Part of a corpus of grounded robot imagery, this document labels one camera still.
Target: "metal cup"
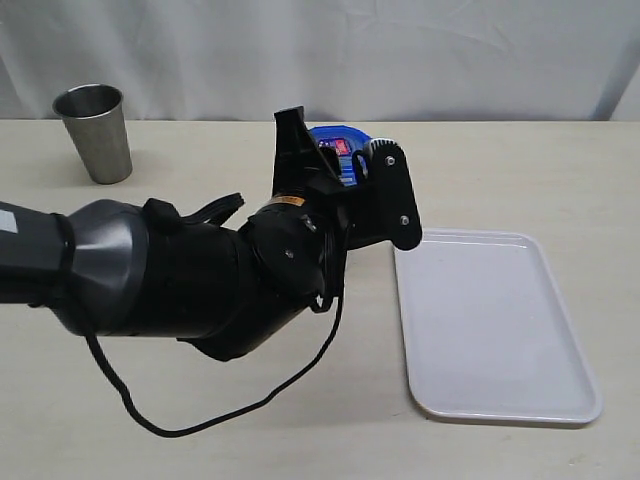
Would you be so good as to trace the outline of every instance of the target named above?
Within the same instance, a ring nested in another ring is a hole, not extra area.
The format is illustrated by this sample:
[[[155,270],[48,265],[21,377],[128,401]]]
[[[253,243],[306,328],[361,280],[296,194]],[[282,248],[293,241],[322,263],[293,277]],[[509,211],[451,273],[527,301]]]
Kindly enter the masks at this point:
[[[96,183],[121,182],[133,170],[122,99],[117,88],[92,84],[67,90],[53,102],[53,111],[62,118]]]

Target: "black cable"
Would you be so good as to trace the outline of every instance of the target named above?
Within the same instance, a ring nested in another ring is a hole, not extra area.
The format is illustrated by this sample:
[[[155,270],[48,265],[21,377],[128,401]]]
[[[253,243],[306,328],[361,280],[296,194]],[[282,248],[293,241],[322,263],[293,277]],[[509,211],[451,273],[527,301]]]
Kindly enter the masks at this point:
[[[347,241],[349,236],[348,234],[349,232],[347,230],[347,234],[345,235],[344,255],[342,257],[346,257],[347,245],[349,243]],[[341,265],[339,266],[339,268],[342,271],[342,274],[344,275],[345,264],[342,257],[337,260],[341,262]],[[83,335],[89,347],[89,351],[93,355],[93,358],[98,364],[98,367],[100,367],[100,370],[102,370],[102,373],[105,375],[107,380],[109,380],[111,385],[113,385],[113,387],[120,394],[120,397],[122,398],[122,403],[124,404],[124,408],[127,411],[127,413],[131,416],[131,418],[133,418],[133,420],[136,423],[138,423],[138,425],[147,429],[151,433],[158,435],[159,437],[179,438],[179,437],[185,437],[187,435],[192,435],[194,433],[201,432],[207,428],[219,425],[229,420],[233,420],[234,418],[238,418],[242,415],[246,415],[247,413],[250,413],[250,412],[253,412],[254,410],[262,408],[266,406],[269,402],[271,402],[283,390],[285,390],[286,388],[288,388],[289,386],[291,386],[292,384],[300,380],[304,375],[306,375],[313,367],[315,367],[318,364],[318,362],[322,359],[326,351],[329,349],[329,346],[331,345],[334,338],[336,337],[336,334],[338,333],[338,327],[340,326],[340,321],[342,319],[343,307],[344,307],[344,283],[340,282],[340,289],[338,293],[338,305],[336,307],[336,315],[333,321],[333,326],[331,327],[331,331],[329,332],[327,339],[324,341],[324,343],[320,347],[320,350],[318,350],[318,353],[316,353],[316,356],[304,368],[302,368],[298,373],[296,373],[291,378],[289,378],[288,380],[286,380],[285,382],[281,383],[279,386],[274,388],[271,391],[271,393],[269,393],[269,395],[267,395],[265,398],[251,405],[247,405],[246,407],[239,408],[238,410],[234,410],[224,415],[220,415],[218,417],[212,418],[211,420],[202,422],[198,425],[194,425],[192,427],[187,427],[187,428],[181,428],[178,430],[167,430],[167,429],[158,427],[138,411],[137,407],[135,406],[135,403],[133,402],[133,399],[131,398],[131,392],[129,391],[129,388],[124,383],[124,381],[122,381],[122,379],[118,376],[116,371],[113,369],[113,367],[109,363],[109,360],[105,356],[104,351],[102,350],[102,346],[100,345],[100,342],[98,341],[98,338],[96,337],[95,332],[93,331],[93,328],[91,328],[91,326],[88,324],[87,321],[80,322],[80,323],[82,324],[82,328],[84,329]]]

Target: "table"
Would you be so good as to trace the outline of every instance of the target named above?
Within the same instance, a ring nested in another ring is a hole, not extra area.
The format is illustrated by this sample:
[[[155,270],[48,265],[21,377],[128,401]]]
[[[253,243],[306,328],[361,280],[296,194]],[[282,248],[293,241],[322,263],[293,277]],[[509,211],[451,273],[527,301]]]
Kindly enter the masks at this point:
[[[356,124],[403,145],[426,227],[527,233],[544,247],[605,412],[578,429],[425,419],[406,386],[392,250],[354,252],[344,321],[320,365],[267,408],[181,440],[125,414],[82,339],[44,309],[0,307],[0,472],[7,479],[640,478],[640,125]],[[155,196],[184,214],[240,191],[268,198],[271,123],[130,122],[135,172],[88,180],[57,121],[0,122],[0,198],[71,213]],[[305,364],[332,315],[303,314],[217,363],[162,339],[105,339],[139,407],[181,427],[262,398]]]

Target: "white tray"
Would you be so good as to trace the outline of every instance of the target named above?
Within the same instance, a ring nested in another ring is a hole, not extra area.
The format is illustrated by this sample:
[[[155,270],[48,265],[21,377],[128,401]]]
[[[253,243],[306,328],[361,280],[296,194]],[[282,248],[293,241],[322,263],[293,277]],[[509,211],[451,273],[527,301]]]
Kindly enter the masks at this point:
[[[409,385],[435,416],[586,424],[602,411],[535,240],[428,230],[395,251]]]

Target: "white backdrop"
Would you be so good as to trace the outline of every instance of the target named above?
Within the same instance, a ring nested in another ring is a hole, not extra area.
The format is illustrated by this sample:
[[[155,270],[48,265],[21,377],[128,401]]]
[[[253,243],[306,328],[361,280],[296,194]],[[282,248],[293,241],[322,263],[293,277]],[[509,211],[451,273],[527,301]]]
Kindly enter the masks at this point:
[[[638,40],[638,0],[0,0],[0,117],[105,82],[129,118],[640,119]]]

